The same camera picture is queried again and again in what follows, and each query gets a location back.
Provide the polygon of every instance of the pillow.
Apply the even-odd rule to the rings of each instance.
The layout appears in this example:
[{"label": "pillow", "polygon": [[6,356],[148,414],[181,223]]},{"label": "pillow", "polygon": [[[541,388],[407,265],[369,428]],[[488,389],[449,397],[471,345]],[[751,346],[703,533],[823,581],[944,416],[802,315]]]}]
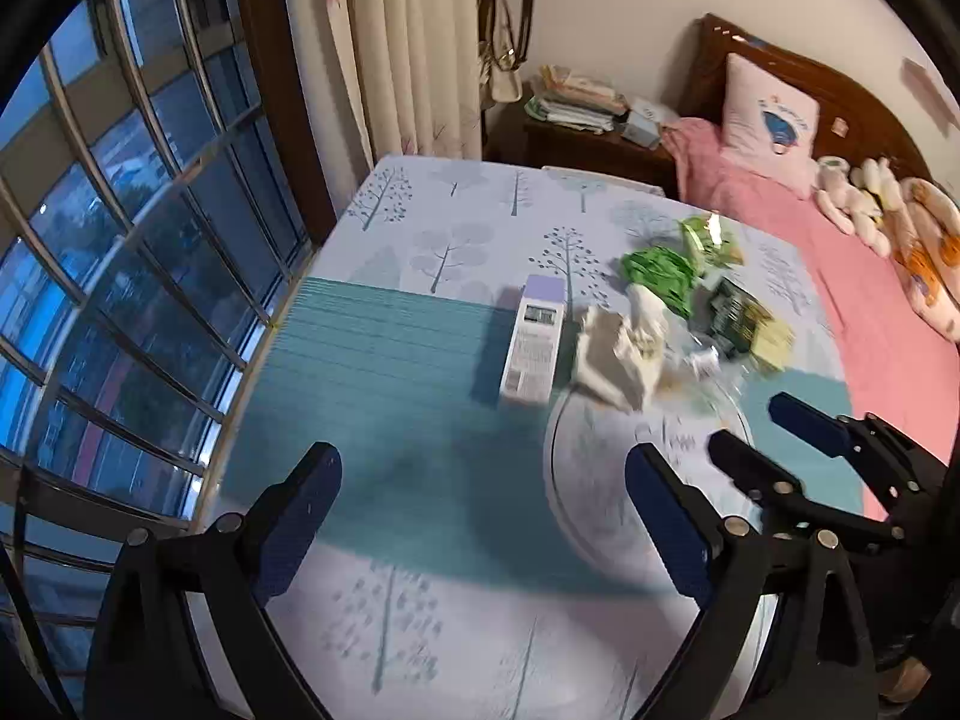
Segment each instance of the pillow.
[{"label": "pillow", "polygon": [[820,105],[735,53],[727,55],[724,158],[810,197],[816,182],[813,138]]}]

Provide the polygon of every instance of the nightstand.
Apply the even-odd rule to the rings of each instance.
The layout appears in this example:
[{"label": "nightstand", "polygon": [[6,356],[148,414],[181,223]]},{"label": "nightstand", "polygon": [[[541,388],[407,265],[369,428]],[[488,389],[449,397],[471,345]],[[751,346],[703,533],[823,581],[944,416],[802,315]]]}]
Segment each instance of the nightstand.
[{"label": "nightstand", "polygon": [[676,165],[662,145],[650,151],[616,132],[594,135],[535,119],[527,119],[523,130],[528,167],[577,167],[619,175],[664,187],[666,196],[678,199]]}]

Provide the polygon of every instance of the metal bolt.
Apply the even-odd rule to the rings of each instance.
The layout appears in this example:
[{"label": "metal bolt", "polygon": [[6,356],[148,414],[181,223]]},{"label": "metal bolt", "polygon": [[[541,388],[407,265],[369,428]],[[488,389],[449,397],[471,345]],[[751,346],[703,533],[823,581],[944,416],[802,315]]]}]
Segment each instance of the metal bolt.
[{"label": "metal bolt", "polygon": [[127,533],[127,543],[131,547],[140,546],[142,543],[145,543],[148,538],[150,538],[150,531],[146,528],[134,528]]},{"label": "metal bolt", "polygon": [[743,517],[727,517],[723,526],[731,536],[746,536],[750,533],[750,524]]},{"label": "metal bolt", "polygon": [[241,514],[237,514],[237,512],[221,514],[217,517],[217,521],[213,523],[213,527],[220,533],[233,533],[239,530],[241,525],[243,525],[243,517]]},{"label": "metal bolt", "polygon": [[817,541],[827,549],[836,549],[840,544],[840,539],[833,531],[817,531]]}]

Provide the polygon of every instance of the pink blanket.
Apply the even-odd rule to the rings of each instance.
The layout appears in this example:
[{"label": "pink blanket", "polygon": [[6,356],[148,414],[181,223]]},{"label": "pink blanket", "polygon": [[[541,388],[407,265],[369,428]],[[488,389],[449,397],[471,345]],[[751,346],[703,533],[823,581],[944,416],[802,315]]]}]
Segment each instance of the pink blanket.
[{"label": "pink blanket", "polygon": [[[841,233],[812,199],[723,159],[716,125],[681,119],[664,144],[677,162],[683,202],[800,250],[840,349],[853,415],[882,416],[947,463],[960,410],[960,357],[913,313],[890,261]],[[869,493],[867,512],[882,517]]]}]

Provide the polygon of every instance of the blue gripper pad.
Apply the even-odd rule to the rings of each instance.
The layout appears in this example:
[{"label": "blue gripper pad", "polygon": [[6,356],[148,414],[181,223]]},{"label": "blue gripper pad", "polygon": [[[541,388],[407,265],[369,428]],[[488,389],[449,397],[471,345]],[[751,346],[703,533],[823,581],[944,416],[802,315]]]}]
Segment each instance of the blue gripper pad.
[{"label": "blue gripper pad", "polygon": [[[666,462],[664,466],[668,473],[673,473]],[[624,476],[627,495],[650,533],[677,592],[704,608],[713,592],[707,573],[709,548],[664,477],[651,465],[643,445],[630,450]]]},{"label": "blue gripper pad", "polygon": [[827,457],[843,457],[850,451],[850,433],[842,423],[787,392],[770,398],[767,412],[774,423]]},{"label": "blue gripper pad", "polygon": [[260,605],[287,591],[333,506],[342,478],[340,453],[328,443],[315,443],[286,480],[265,490],[251,507],[253,516],[253,510],[268,495],[280,500],[287,498],[286,506],[260,546],[253,584],[253,597]]}]

